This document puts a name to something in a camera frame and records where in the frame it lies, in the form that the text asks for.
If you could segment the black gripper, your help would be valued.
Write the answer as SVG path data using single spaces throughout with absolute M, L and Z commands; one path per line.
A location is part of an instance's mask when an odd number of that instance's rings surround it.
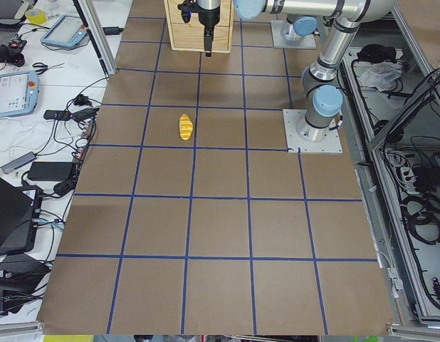
M 206 57 L 212 55 L 213 28 L 220 21 L 220 0 L 198 0 L 199 22 L 204 25 L 204 52 Z

